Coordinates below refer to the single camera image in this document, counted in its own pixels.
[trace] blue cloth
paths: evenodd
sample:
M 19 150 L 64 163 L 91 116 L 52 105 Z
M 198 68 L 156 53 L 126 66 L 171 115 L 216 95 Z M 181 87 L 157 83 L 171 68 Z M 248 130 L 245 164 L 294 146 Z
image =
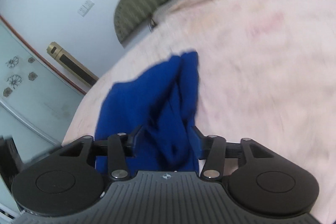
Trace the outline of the blue cloth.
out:
M 197 171 L 198 160 L 187 130 L 195 124 L 198 99 L 198 55 L 172 56 L 138 79 L 116 83 L 102 104 L 95 140 L 119 132 L 145 129 L 135 158 L 127 158 L 136 170 Z M 107 157 L 97 157 L 96 169 L 107 173 Z

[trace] round pad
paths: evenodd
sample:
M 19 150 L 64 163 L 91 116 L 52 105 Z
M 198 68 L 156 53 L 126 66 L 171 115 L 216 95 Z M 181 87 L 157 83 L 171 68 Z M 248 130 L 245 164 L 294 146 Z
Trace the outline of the round pad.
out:
M 59 194 L 69 190 L 75 181 L 69 172 L 50 171 L 39 176 L 36 186 L 45 193 Z
M 76 157 L 42 160 L 19 173 L 13 181 L 16 202 L 42 216 L 64 216 L 94 204 L 103 192 L 101 175 Z
M 285 160 L 253 161 L 234 171 L 228 190 L 238 203 L 257 214 L 289 217 L 309 212 L 319 194 L 312 174 Z
M 257 177 L 257 184 L 271 193 L 286 193 L 293 189 L 295 180 L 282 172 L 265 172 Z

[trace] white cabinet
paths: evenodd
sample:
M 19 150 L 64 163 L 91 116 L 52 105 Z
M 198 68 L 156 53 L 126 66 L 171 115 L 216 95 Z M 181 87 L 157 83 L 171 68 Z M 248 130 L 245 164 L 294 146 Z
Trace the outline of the white cabinet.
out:
M 0 102 L 41 137 L 62 142 L 83 98 L 0 24 Z
M 61 144 L 82 98 L 0 22 L 0 136 L 13 138 L 23 162 Z M 4 208 L 19 213 L 0 177 Z M 0 211 L 0 224 L 7 221 Z

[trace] bed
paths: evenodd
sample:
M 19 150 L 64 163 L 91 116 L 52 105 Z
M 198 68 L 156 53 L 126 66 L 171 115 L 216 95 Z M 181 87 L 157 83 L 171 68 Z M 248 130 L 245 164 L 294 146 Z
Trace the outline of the bed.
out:
M 93 135 L 115 82 L 172 54 L 199 54 L 197 127 L 243 137 L 311 172 L 311 213 L 336 219 L 336 0 L 179 0 L 88 92 L 63 143 Z

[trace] wall switch panel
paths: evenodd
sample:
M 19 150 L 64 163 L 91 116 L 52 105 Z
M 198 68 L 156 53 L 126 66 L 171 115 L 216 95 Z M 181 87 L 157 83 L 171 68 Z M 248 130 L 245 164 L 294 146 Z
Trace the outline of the wall switch panel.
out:
M 78 13 L 83 17 L 88 11 L 94 6 L 94 3 L 91 0 L 86 0 L 85 3 L 79 8 Z

